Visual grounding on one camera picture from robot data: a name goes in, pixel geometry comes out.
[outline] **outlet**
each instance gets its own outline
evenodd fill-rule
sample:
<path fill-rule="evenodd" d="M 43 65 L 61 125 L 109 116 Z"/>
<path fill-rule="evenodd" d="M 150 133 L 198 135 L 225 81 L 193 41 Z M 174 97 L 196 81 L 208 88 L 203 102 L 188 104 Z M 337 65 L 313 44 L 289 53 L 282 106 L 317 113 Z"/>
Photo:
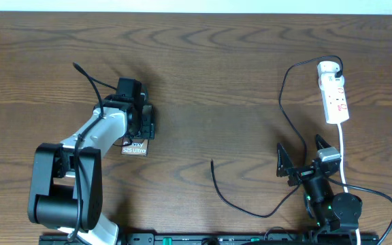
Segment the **outlet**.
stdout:
<path fill-rule="evenodd" d="M 349 119 L 344 76 L 335 77 L 340 66 L 332 61 L 320 62 L 317 66 L 318 86 L 321 89 L 326 123 L 338 124 Z"/>

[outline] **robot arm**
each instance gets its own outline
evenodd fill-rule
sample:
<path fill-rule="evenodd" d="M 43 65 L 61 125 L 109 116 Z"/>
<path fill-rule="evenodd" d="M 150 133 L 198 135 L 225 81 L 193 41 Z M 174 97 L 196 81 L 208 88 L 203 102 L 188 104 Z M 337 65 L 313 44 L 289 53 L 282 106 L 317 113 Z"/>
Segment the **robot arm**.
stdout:
<path fill-rule="evenodd" d="M 362 200 L 351 193 L 334 194 L 328 177 L 340 168 L 341 155 L 320 135 L 315 138 L 317 154 L 311 165 L 293 167 L 286 150 L 278 143 L 278 177 L 288 176 L 289 186 L 303 185 L 306 208 L 312 209 L 320 233 L 350 233 L 358 229 Z"/>
<path fill-rule="evenodd" d="M 121 78 L 116 94 L 108 95 L 101 108 L 96 105 L 92 117 L 60 144 L 41 144 L 36 152 L 31 179 L 28 216 L 32 223 L 71 233 L 77 224 L 77 184 L 63 186 L 54 178 L 75 177 L 74 150 L 78 137 L 92 127 L 78 146 L 82 211 L 78 237 L 89 244 L 115 244 L 118 226 L 102 213 L 101 160 L 121 137 L 153 139 L 152 106 L 147 104 L 142 84 Z"/>

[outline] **black cable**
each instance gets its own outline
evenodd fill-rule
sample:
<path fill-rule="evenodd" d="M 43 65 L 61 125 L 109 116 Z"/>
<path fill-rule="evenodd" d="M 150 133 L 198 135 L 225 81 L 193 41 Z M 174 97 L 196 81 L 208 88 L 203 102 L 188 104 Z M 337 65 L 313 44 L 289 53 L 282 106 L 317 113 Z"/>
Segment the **black cable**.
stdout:
<path fill-rule="evenodd" d="M 268 239 L 268 235 L 269 235 L 274 229 L 281 229 L 281 230 L 283 230 L 283 231 L 288 235 L 288 237 L 289 237 L 292 241 L 294 240 L 293 237 L 290 235 L 290 233 L 289 233 L 288 231 L 286 231 L 286 229 L 284 229 L 284 227 L 272 227 L 272 228 L 270 228 L 270 229 L 264 234 L 264 240 L 267 240 L 267 239 Z"/>
<path fill-rule="evenodd" d="M 323 231 L 325 231 L 326 230 L 326 227 L 320 227 L 317 231 L 316 231 L 316 233 L 314 234 L 314 235 L 312 235 L 312 237 L 311 237 L 311 241 L 312 242 L 318 242 L 318 240 L 317 240 L 317 237 L 323 232 Z"/>
<path fill-rule="evenodd" d="M 77 193 L 77 217 L 76 217 L 76 226 L 75 229 L 73 230 L 72 233 L 70 233 L 67 236 L 67 239 L 72 242 L 77 238 L 78 231 L 81 228 L 81 215 L 82 215 L 82 194 L 81 194 L 81 179 L 80 179 L 80 168 L 79 168 L 79 161 L 80 161 L 80 153 L 79 153 L 79 147 L 81 142 L 84 140 L 86 137 L 87 133 L 103 118 L 103 104 L 102 104 L 102 99 L 101 95 L 99 94 L 99 91 L 97 87 L 95 86 L 95 83 L 93 82 L 92 78 L 81 68 L 81 66 L 77 63 L 72 63 L 73 67 L 77 71 L 79 71 L 82 75 L 86 76 L 90 84 L 92 85 L 93 89 L 95 90 L 96 96 L 98 97 L 98 102 L 99 106 L 101 108 L 101 113 L 98 115 L 98 117 L 87 127 L 83 132 L 81 132 L 77 136 L 77 140 L 75 142 L 75 146 L 73 148 L 73 167 L 75 169 L 75 181 L 76 181 L 76 193 Z"/>
<path fill-rule="evenodd" d="M 126 143 L 126 144 L 121 144 L 121 145 L 116 145 L 116 144 L 113 144 L 113 146 L 127 147 L 127 146 L 130 146 L 130 145 L 132 145 L 132 144 L 133 144 L 133 139 L 132 139 L 131 137 L 128 137 L 128 139 L 129 139 L 129 143 Z"/>
<path fill-rule="evenodd" d="M 117 91 L 117 88 L 116 88 L 116 87 L 113 87 L 113 86 L 111 86 L 111 85 L 109 85 L 109 84 L 106 84 L 105 82 L 101 82 L 101 81 L 97 80 L 97 79 L 94 78 L 94 77 L 90 77 L 90 78 L 93 80 L 93 82 L 97 82 L 97 83 L 99 83 L 100 85 L 104 85 L 104 86 L 106 86 L 106 87 L 108 87 L 108 88 L 110 88 L 110 89 L 114 89 L 115 91 Z"/>
<path fill-rule="evenodd" d="M 90 243 L 88 243 L 86 240 L 82 239 L 80 236 L 77 236 L 77 241 L 83 245 L 91 245 Z"/>
<path fill-rule="evenodd" d="M 291 128 L 294 130 L 294 132 L 296 132 L 297 136 L 299 136 L 300 140 L 302 141 L 302 144 L 304 145 L 304 164 L 303 164 L 303 165 L 306 164 L 306 156 L 307 156 L 307 153 L 308 153 L 308 147 L 306 146 L 306 142 L 305 142 L 304 138 L 302 137 L 302 135 L 300 135 L 299 131 L 294 127 L 293 123 L 290 121 L 290 118 L 289 118 L 289 117 L 287 116 L 287 114 L 285 113 L 284 108 L 282 108 L 282 104 L 281 104 L 280 100 L 281 100 L 281 97 L 282 97 L 282 92 L 283 92 L 283 90 L 284 90 L 285 81 L 287 80 L 287 75 L 289 74 L 289 71 L 290 71 L 293 67 L 297 67 L 297 66 L 299 66 L 299 65 L 303 65 L 303 64 L 306 64 L 306 63 L 310 63 L 310 62 L 313 62 L 313 61 L 317 61 L 317 60 L 319 60 L 319 59 L 327 59 L 327 58 L 337 58 L 337 59 L 340 61 L 340 67 L 341 67 L 341 68 L 340 68 L 340 70 L 336 73 L 335 77 L 336 77 L 336 78 L 339 78 L 340 76 L 342 76 L 342 74 L 343 74 L 343 62 L 342 62 L 341 58 L 338 57 L 338 56 L 336 56 L 336 55 L 327 55 L 327 56 L 322 56 L 322 57 L 310 59 L 310 60 L 308 60 L 308 61 L 302 61 L 302 62 L 299 62 L 299 63 L 296 63 L 296 64 L 292 65 L 292 66 L 287 70 L 287 72 L 285 73 L 284 81 L 282 82 L 282 86 L 280 87 L 280 92 L 279 92 L 279 108 L 280 108 L 280 111 L 284 114 L 284 116 L 285 116 L 285 118 L 287 119 L 287 121 L 289 122 Z"/>
<path fill-rule="evenodd" d="M 260 214 L 254 214 L 254 213 L 252 213 L 252 212 L 249 212 L 249 211 L 247 211 L 247 210 L 244 210 L 244 209 L 242 209 L 242 208 L 240 208 L 240 207 L 237 207 L 237 206 L 235 206 L 235 205 L 233 205 L 232 203 L 230 203 L 228 200 L 226 200 L 224 197 L 223 197 L 223 195 L 222 195 L 222 193 L 220 192 L 220 190 L 218 189 L 218 186 L 217 186 L 217 181 L 216 181 L 216 176 L 214 175 L 214 162 L 213 162 L 213 160 L 211 159 L 211 175 L 212 175 L 212 181 L 213 181 L 213 183 L 214 183 L 214 188 L 216 189 L 216 192 L 217 192 L 217 195 L 220 197 L 220 199 L 222 199 L 222 201 L 223 202 L 225 202 L 228 206 L 230 206 L 231 208 L 235 208 L 236 210 L 239 210 L 239 211 L 241 211 L 241 212 L 243 212 L 243 213 L 245 213 L 245 214 L 249 214 L 249 215 L 251 215 L 251 216 L 253 216 L 253 217 L 257 217 L 257 218 L 268 218 L 268 217 L 270 217 L 270 216 L 272 216 L 276 211 L 278 211 L 278 208 L 294 193 L 294 192 L 296 192 L 297 190 L 298 190 L 298 188 L 300 187 L 300 184 L 296 187 L 296 188 L 294 188 L 294 190 L 292 190 L 288 195 L 286 195 L 285 197 L 284 197 L 284 199 L 282 199 L 281 200 L 281 202 L 276 206 L 276 208 L 271 212 L 271 213 L 269 213 L 269 214 L 266 214 L 266 215 L 260 215 Z"/>
<path fill-rule="evenodd" d="M 331 178 L 326 176 L 326 174 L 324 172 L 323 172 L 323 175 L 324 175 L 324 177 L 328 181 L 330 181 L 330 182 L 332 182 L 334 184 L 337 184 L 339 186 L 345 186 L 345 187 L 348 187 L 348 188 L 351 188 L 351 189 L 355 189 L 355 190 L 358 190 L 358 191 L 365 191 L 365 192 L 372 193 L 372 194 L 375 194 L 375 195 L 380 195 L 381 197 L 384 197 L 384 198 L 388 199 L 392 203 L 392 198 L 390 196 L 388 196 L 387 194 L 381 193 L 380 191 L 375 191 L 375 190 L 367 189 L 367 188 L 360 187 L 360 186 L 354 186 L 354 185 L 351 185 L 351 184 L 343 184 L 343 183 L 338 182 L 336 180 L 332 180 Z M 391 222 L 389 223 L 389 226 L 387 227 L 387 230 L 382 234 L 382 237 L 380 237 L 380 239 L 379 239 L 379 241 L 378 241 L 378 243 L 376 245 L 380 245 L 380 244 L 383 243 L 383 241 L 388 236 L 388 234 L 391 231 L 391 229 L 392 229 L 392 219 L 391 219 Z"/>

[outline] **white wall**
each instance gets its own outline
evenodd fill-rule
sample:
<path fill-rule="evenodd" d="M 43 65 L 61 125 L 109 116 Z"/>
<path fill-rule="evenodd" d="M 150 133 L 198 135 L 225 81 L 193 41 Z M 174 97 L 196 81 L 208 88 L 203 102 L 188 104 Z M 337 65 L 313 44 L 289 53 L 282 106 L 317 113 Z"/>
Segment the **white wall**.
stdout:
<path fill-rule="evenodd" d="M 0 0 L 0 11 L 392 14 L 392 0 Z"/>

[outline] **table surface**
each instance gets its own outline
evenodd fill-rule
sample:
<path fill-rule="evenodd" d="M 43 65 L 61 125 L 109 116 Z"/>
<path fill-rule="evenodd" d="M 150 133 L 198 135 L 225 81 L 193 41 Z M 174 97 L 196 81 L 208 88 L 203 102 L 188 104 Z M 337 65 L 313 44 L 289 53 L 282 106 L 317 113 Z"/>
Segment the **table surface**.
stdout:
<path fill-rule="evenodd" d="M 159 233 L 313 225 L 302 190 L 271 218 L 226 206 L 210 159 L 227 199 L 271 212 L 291 190 L 276 177 L 276 143 L 296 164 L 303 152 L 278 107 L 282 78 L 292 64 L 328 54 L 345 66 L 347 180 L 392 196 L 392 16 L 0 12 L 0 244 L 36 244 L 52 231 L 29 222 L 27 200 L 35 149 L 78 130 L 96 103 L 74 61 L 113 85 L 121 76 L 142 81 L 155 107 L 148 157 L 115 147 L 102 161 L 102 211 L 112 221 Z M 308 158 L 316 133 L 339 146 L 337 127 L 325 123 L 316 65 L 292 70 L 283 96 Z M 361 230 L 381 235 L 392 205 L 352 193 L 363 200 Z"/>

